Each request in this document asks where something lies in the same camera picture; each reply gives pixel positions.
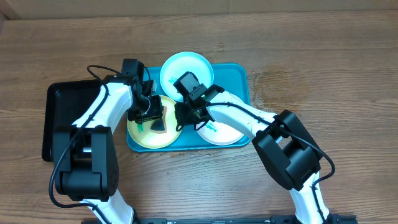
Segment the pink and green sponge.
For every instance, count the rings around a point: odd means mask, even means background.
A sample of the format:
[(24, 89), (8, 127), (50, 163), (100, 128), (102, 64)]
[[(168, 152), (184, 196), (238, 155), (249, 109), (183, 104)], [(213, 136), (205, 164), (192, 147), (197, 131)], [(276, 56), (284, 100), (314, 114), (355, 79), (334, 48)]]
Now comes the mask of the pink and green sponge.
[(166, 115), (167, 115), (167, 107), (163, 106), (162, 117), (160, 119), (155, 120), (150, 127), (150, 130), (152, 132), (157, 134), (163, 134), (167, 132), (166, 121), (165, 121)]

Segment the yellow-green plate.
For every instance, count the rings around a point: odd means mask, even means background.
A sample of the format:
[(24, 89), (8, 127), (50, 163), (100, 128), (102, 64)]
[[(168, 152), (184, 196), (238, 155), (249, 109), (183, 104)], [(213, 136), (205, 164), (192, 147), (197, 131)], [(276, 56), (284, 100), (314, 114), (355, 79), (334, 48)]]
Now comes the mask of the yellow-green plate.
[(127, 137), (135, 143), (147, 149), (160, 149), (172, 144), (180, 135), (176, 131), (177, 119), (175, 117), (176, 102), (168, 96), (161, 95), (164, 111), (164, 131), (152, 130), (151, 126), (155, 121), (147, 121), (143, 124), (136, 124), (135, 121), (127, 121)]

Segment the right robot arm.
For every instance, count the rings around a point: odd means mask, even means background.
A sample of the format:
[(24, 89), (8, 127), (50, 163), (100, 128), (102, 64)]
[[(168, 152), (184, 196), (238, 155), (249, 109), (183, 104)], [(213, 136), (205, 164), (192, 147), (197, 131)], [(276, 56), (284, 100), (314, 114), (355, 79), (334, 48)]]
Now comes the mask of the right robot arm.
[(178, 127), (213, 121), (244, 134), (268, 174), (290, 192), (296, 219), (300, 223), (331, 222), (319, 183), (335, 173), (335, 166), (329, 174), (320, 175), (320, 160), (332, 160), (293, 112), (261, 111), (218, 85), (206, 87), (192, 72), (179, 77), (174, 87), (183, 96), (182, 106), (175, 110)]

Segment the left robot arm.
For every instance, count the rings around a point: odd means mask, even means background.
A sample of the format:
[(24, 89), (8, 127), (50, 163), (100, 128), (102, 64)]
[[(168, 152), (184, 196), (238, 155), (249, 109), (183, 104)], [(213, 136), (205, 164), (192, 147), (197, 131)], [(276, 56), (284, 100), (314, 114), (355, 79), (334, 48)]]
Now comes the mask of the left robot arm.
[(164, 107), (152, 94), (154, 81), (144, 80), (148, 73), (137, 59), (124, 59), (121, 71), (99, 80), (98, 96), (85, 113), (54, 132), (49, 197), (55, 206), (88, 207), (101, 223), (134, 223), (134, 209), (118, 190), (113, 133), (123, 114), (137, 124), (162, 121)]

